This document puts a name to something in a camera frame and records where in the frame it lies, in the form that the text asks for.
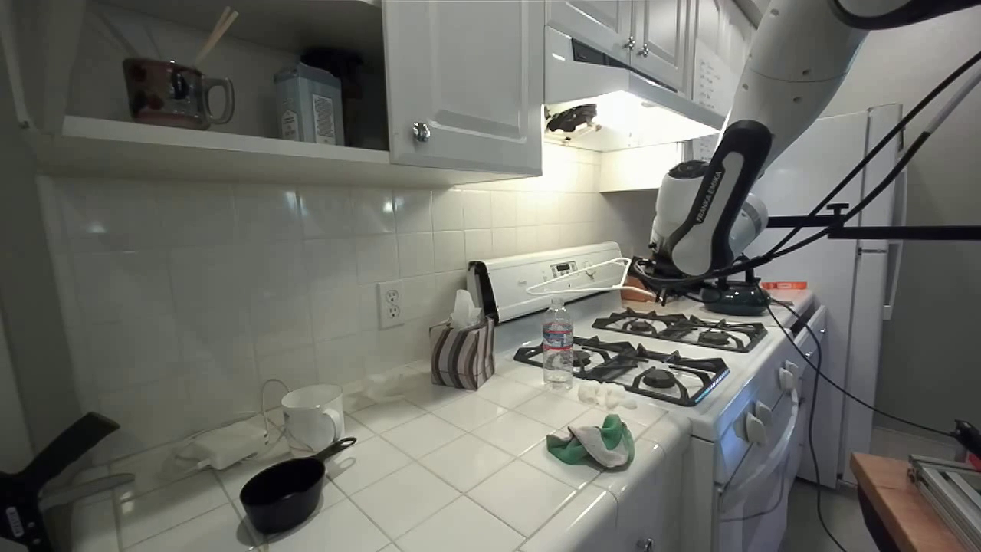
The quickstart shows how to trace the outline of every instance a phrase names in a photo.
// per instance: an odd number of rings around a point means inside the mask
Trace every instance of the dish towel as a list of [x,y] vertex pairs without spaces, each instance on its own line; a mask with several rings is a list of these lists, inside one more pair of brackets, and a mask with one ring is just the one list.
[[561,464],[594,464],[603,471],[623,471],[633,459],[633,435],[616,413],[603,426],[569,426],[566,439],[546,435],[546,446]]

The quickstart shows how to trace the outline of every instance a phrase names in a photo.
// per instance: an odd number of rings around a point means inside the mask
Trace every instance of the kitchen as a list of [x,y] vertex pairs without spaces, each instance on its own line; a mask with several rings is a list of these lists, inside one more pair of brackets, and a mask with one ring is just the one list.
[[[869,43],[854,59],[860,69],[845,78],[831,109],[920,97],[947,64],[936,69],[928,69],[928,62],[920,62],[916,69],[894,64],[910,53],[925,59],[936,53],[925,46],[937,41],[947,46],[942,53],[979,50],[971,20],[979,24],[979,15],[966,11],[954,20],[890,30]],[[123,87],[116,62],[111,69],[105,78]],[[979,122],[971,115],[979,101],[964,103],[964,114],[910,168],[910,192],[920,192],[920,203],[910,203],[912,217],[925,222],[971,220],[971,195],[979,192],[971,192],[966,174],[979,166],[964,143],[971,143],[971,129],[979,129],[971,126]],[[144,148],[127,154],[97,143],[92,150],[119,159],[113,172],[123,174],[106,179],[97,174],[106,159],[80,143],[80,156],[71,159],[80,162],[76,174],[59,168],[59,174],[40,174],[34,183],[13,119],[7,119],[4,143],[10,143],[4,148],[4,168],[20,179],[20,183],[4,186],[10,195],[4,205],[24,205],[4,212],[4,235],[15,235],[4,242],[4,317],[10,340],[15,340],[13,348],[18,348],[15,357],[34,355],[31,364],[38,364],[29,373],[18,370],[24,426],[38,449],[82,409],[105,410],[123,430],[95,449],[97,464],[140,459],[137,449],[175,445],[254,413],[268,377],[286,379],[286,385],[317,379],[346,385],[364,377],[383,384],[383,373],[427,367],[427,330],[446,317],[470,258],[606,238],[616,238],[623,251],[643,251],[652,192],[623,195],[597,186],[628,182],[626,174],[643,182],[643,172],[662,172],[658,166],[628,166],[626,159],[639,159],[639,154],[582,154],[543,138],[543,179],[395,186],[385,179],[415,182],[427,174],[378,166],[381,179],[364,191],[364,183],[346,183],[346,179],[370,174],[332,166],[324,182],[310,174],[317,162],[302,166],[302,156],[294,162],[263,156],[234,166],[243,154],[219,154],[189,156],[196,166],[177,166],[172,162],[182,159],[177,150]],[[925,318],[959,317],[966,311],[964,304],[979,301],[970,285],[979,274],[971,258],[971,246],[906,248],[894,322],[887,325],[882,340],[882,364],[890,367],[882,367],[881,399],[887,409],[937,426],[954,418],[979,418],[970,391],[957,391],[974,384],[971,370],[951,367],[928,379],[916,370],[916,364],[932,364],[928,348],[936,344],[951,357],[971,357],[970,334],[964,334],[970,322],[943,330],[920,322],[924,311],[932,311]],[[936,289],[928,285],[936,274],[943,274],[943,278],[964,276],[964,285]],[[381,281],[402,281],[406,322],[395,329],[378,329]],[[38,318],[51,329],[44,344],[24,334],[38,329]],[[920,389],[936,389],[943,401],[924,401]]]

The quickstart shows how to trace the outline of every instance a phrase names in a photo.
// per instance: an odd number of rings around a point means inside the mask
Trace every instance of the white tile countertop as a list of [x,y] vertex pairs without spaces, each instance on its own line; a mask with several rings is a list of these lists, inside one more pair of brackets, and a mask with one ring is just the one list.
[[397,394],[346,399],[346,431],[358,445],[336,457],[318,511],[298,531],[256,542],[243,521],[240,487],[273,459],[228,471],[175,468],[175,446],[111,465],[136,471],[113,496],[75,507],[71,540],[80,552],[175,550],[344,550],[344,552],[506,552],[506,550],[633,550],[593,542],[623,527],[639,496],[662,496],[668,511],[643,511],[671,527],[680,507],[686,426],[655,401],[620,409],[633,431],[626,471],[563,465],[546,435],[569,423],[600,423],[600,405],[577,389],[543,385],[539,370],[499,364],[477,391],[417,385]]

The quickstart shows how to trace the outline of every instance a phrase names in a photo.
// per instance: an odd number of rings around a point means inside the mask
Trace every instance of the gas stove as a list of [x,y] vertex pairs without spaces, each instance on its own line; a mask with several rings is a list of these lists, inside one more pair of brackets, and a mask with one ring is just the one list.
[[685,311],[610,311],[593,322],[593,329],[600,330],[620,330],[633,337],[652,337],[652,340],[671,340],[671,344],[691,344],[691,347],[709,347],[722,352],[751,352],[763,337],[765,329],[761,322],[709,322],[699,317]]
[[[514,361],[543,367],[543,347],[517,347]],[[620,384],[628,391],[699,405],[727,373],[727,361],[648,348],[628,340],[573,337],[573,377]]]

